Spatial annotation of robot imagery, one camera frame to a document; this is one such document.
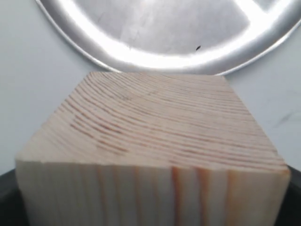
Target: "wood grain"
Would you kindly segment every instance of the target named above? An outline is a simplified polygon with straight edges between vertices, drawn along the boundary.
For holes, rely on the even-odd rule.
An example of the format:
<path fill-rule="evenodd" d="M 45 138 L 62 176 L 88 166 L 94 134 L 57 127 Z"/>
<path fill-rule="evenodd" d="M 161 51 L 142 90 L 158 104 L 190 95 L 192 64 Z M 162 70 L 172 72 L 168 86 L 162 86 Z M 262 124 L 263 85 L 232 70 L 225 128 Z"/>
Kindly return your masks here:
<path fill-rule="evenodd" d="M 290 173 L 223 77 L 90 73 L 16 156 L 32 226 L 271 226 Z"/>

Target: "light wood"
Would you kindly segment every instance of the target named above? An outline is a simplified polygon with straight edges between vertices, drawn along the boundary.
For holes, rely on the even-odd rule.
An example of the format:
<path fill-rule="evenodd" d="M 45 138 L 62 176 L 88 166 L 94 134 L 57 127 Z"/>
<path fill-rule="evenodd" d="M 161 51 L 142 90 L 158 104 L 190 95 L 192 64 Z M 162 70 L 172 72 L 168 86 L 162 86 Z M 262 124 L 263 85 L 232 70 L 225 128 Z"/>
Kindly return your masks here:
<path fill-rule="evenodd" d="M 271 226 L 290 173 L 223 77 L 91 73 L 16 156 L 32 226 Z"/>

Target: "metal plate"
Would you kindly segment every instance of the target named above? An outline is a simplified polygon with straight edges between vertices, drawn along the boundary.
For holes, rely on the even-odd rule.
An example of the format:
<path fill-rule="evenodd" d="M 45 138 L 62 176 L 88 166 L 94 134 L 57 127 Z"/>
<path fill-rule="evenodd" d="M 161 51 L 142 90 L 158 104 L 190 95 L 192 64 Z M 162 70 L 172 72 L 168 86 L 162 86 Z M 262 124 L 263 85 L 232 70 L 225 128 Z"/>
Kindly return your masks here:
<path fill-rule="evenodd" d="M 37 0 L 59 32 L 111 71 L 226 74 L 301 23 L 301 0 Z"/>

